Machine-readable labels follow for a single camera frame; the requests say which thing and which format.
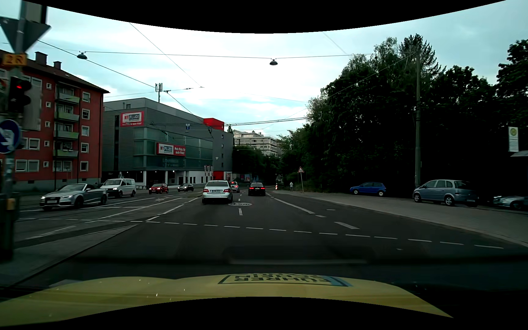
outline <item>sky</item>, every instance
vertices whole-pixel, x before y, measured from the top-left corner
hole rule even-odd
[[[19,0],[0,0],[0,16],[18,18],[19,4]],[[106,101],[135,97],[157,101],[154,84],[163,83],[164,89],[172,90],[170,94],[186,109],[165,93],[161,95],[162,103],[203,118],[241,123],[305,116],[306,102],[340,75],[350,54],[371,53],[375,45],[388,37],[400,42],[407,36],[420,34],[432,45],[441,65],[470,66],[475,69],[474,74],[496,83],[498,64],[507,62],[510,44],[528,38],[528,0],[505,0],[430,18],[325,33],[229,34],[136,23],[132,26],[128,22],[56,8],[48,9],[47,23],[51,28],[40,40],[75,55],[85,52],[89,60],[147,84],[39,42],[28,50],[29,58],[34,59],[36,51],[48,54],[49,65],[61,61],[63,70],[110,91],[104,97]],[[173,55],[265,58],[169,56],[169,59],[152,43]],[[0,49],[11,51],[1,27]],[[348,56],[279,58],[344,54]],[[271,59],[276,59],[278,65],[269,65]],[[278,136],[304,122],[234,128]]]

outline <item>blue mandatory sign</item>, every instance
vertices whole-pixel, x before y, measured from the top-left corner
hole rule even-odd
[[[15,120],[6,119],[0,123],[0,153],[12,153],[22,140],[22,129]]]

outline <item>road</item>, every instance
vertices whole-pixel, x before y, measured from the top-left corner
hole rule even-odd
[[[460,229],[273,190],[203,205],[200,192],[110,199],[104,207],[22,210],[18,244],[125,224],[113,238],[24,281],[305,273],[395,284],[528,289],[528,248]]]

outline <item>balcony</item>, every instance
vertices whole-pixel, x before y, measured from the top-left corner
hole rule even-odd
[[[55,157],[76,158],[79,155],[79,152],[76,150],[54,150],[52,154]]]
[[[80,103],[80,97],[74,96],[74,95],[70,95],[70,94],[64,94],[64,93],[60,93],[60,92],[58,92],[56,94],[56,100],[57,101],[64,101],[64,102],[75,104],[75,105]]]
[[[79,134],[75,131],[54,130],[54,137],[58,139],[77,140]]]
[[[65,120],[67,122],[78,122],[79,116],[75,115],[74,113],[68,113],[64,111],[56,111],[54,113],[54,119],[57,120]]]

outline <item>red apartment building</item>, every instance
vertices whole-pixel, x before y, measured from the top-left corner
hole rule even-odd
[[[1,65],[0,78],[8,81]],[[23,131],[25,148],[15,152],[14,191],[52,191],[68,183],[99,183],[103,94],[108,91],[47,63],[36,52],[28,60],[24,79],[42,90],[40,131]],[[0,115],[0,122],[5,117]]]

